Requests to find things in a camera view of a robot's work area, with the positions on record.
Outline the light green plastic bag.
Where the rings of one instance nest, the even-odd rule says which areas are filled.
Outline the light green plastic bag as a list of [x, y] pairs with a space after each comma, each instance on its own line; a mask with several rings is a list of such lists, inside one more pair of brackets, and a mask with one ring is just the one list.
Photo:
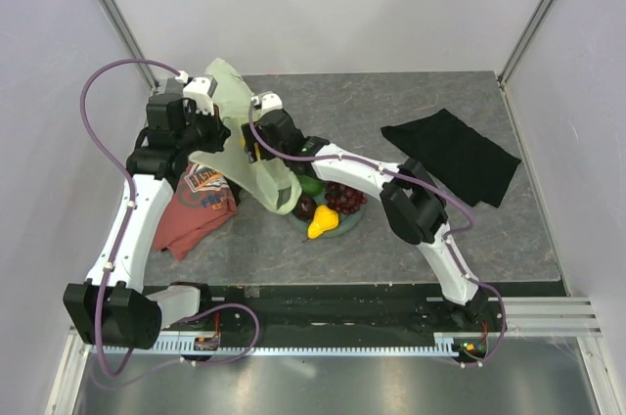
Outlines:
[[290, 213], [302, 193], [295, 174], [281, 159], [258, 160], [261, 146], [255, 140], [246, 140], [251, 135], [246, 125], [254, 93], [244, 78], [221, 58], [214, 59], [205, 73], [217, 82], [212, 100], [231, 135], [222, 152], [195, 151], [189, 155], [189, 161], [221, 173], [269, 211], [278, 215]]

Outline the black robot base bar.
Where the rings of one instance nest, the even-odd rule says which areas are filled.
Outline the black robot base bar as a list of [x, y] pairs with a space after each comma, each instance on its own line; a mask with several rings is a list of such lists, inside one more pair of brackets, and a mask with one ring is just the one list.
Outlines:
[[408, 328], [418, 333], [470, 332], [495, 335], [502, 310], [483, 290], [469, 304], [446, 300], [434, 284], [206, 285], [200, 310], [236, 302], [269, 326], [364, 324]]

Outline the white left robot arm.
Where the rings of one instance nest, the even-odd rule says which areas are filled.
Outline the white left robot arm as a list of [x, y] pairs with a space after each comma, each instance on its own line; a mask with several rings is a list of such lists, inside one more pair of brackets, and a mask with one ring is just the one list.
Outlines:
[[144, 275], [160, 219], [173, 198], [189, 154], [222, 151], [230, 130], [207, 95], [157, 94], [146, 106], [147, 126], [122, 167], [121, 202], [103, 250], [63, 303], [88, 345], [151, 348], [161, 330], [184, 321], [203, 330], [214, 306], [196, 284], [173, 284], [149, 295]]

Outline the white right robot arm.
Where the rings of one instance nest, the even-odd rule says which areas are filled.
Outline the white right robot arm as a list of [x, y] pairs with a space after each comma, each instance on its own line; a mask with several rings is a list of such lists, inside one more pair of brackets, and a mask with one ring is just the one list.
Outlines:
[[457, 208], [473, 226], [469, 210], [439, 190], [415, 160], [401, 164], [374, 161], [343, 150], [320, 137], [304, 136], [283, 109], [248, 109], [248, 130], [256, 161], [279, 159], [299, 175], [352, 187], [378, 201], [392, 232], [417, 247], [439, 282], [450, 323], [470, 330], [489, 318], [488, 299], [498, 292], [466, 264], [446, 211]]

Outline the yellow pear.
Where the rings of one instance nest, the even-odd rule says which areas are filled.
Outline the yellow pear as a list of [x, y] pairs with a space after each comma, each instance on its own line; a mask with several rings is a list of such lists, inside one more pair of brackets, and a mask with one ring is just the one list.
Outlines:
[[306, 238], [315, 240], [327, 232], [337, 229], [339, 225], [339, 214], [337, 211], [326, 205], [317, 206], [313, 216], [306, 225]]

